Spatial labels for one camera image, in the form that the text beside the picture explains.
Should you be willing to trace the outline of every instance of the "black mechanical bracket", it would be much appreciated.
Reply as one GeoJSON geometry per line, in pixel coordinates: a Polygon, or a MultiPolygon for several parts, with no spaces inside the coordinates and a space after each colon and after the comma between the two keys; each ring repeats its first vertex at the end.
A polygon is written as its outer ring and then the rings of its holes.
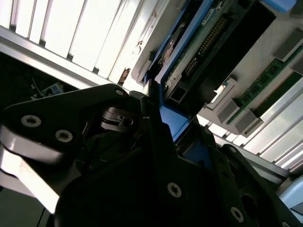
{"type": "Polygon", "coordinates": [[[57,227],[301,226],[237,149],[197,133],[207,168],[178,156],[184,147],[155,100],[116,85],[13,105],[0,130],[0,184],[39,199],[57,227]],[[103,160],[99,145],[113,136],[115,155],[103,160]],[[100,138],[91,152],[87,141],[100,138]]]}

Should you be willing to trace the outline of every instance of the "circuit board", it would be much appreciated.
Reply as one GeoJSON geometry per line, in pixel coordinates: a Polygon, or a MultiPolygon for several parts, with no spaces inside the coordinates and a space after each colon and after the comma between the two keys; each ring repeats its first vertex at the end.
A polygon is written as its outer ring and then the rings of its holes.
{"type": "Polygon", "coordinates": [[[212,46],[212,43],[224,28],[227,22],[224,14],[234,2],[234,0],[227,0],[221,4],[220,8],[210,8],[197,29],[196,34],[182,52],[170,75],[167,77],[164,86],[166,90],[176,78],[179,78],[179,75],[186,78],[194,67],[200,63],[204,53],[212,46]]]}
{"type": "Polygon", "coordinates": [[[303,45],[285,61],[275,58],[261,73],[261,75],[252,83],[252,85],[236,99],[237,105],[240,109],[228,120],[227,124],[232,123],[236,117],[260,94],[274,78],[298,55],[303,49],[303,45]]]}
{"type": "Polygon", "coordinates": [[[253,110],[256,117],[261,117],[279,98],[281,98],[303,76],[292,72],[260,105],[253,110]]]}

